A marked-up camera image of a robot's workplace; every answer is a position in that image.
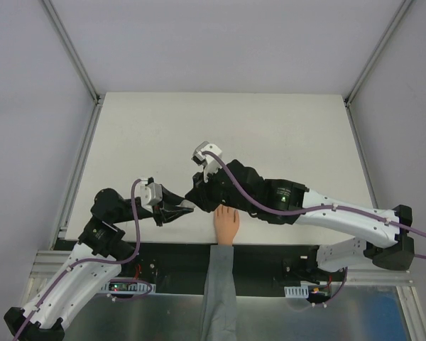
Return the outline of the clear nail polish bottle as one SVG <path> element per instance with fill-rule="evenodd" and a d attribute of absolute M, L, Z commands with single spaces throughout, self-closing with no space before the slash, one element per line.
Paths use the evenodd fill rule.
<path fill-rule="evenodd" d="M 183 200 L 180 204 L 180 207 L 183 207 L 185 209 L 190 209 L 190 210 L 194 210 L 195 209 L 195 204 L 188 201 L 188 200 Z"/>

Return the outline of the grey sleeved forearm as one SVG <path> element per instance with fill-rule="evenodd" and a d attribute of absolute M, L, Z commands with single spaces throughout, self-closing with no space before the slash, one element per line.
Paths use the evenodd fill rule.
<path fill-rule="evenodd" d="M 233 265 L 232 246 L 210 247 L 200 314 L 201 340 L 236 339 L 237 299 Z"/>

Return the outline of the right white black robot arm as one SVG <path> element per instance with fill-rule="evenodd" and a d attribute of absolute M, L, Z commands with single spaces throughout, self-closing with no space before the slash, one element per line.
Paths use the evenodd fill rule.
<path fill-rule="evenodd" d="M 199 172 L 185 198 L 205 212 L 225 205 L 268 224 L 324 227 L 350 235 L 336 244 L 315 246 L 305 262 L 306 274 L 322 280 L 329 273 L 363 263 L 389 271 L 407 271 L 415 257 L 407 229 L 413 211 L 366 209 L 335 200 L 283 179 L 265 179 L 238 160 L 213 175 Z"/>

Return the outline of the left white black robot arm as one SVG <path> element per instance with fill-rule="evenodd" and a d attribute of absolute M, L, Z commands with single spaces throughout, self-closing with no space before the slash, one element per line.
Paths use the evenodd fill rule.
<path fill-rule="evenodd" d="M 84 227 L 65 263 L 22 308 L 12 307 L 4 321 L 15 340 L 62 340 L 77 314 L 114 277 L 136 268 L 140 246 L 123 240 L 122 222 L 151 218 L 158 226 L 190 214 L 195 206 L 162 185 L 137 181 L 125 199 L 114 189 L 99 191 Z"/>

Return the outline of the mannequin hand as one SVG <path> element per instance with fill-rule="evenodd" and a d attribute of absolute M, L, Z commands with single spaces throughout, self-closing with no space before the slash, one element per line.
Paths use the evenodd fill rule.
<path fill-rule="evenodd" d="M 239 230 L 239 211 L 234 208 L 220 205 L 214 211 L 214 231 L 217 244 L 231 246 Z"/>

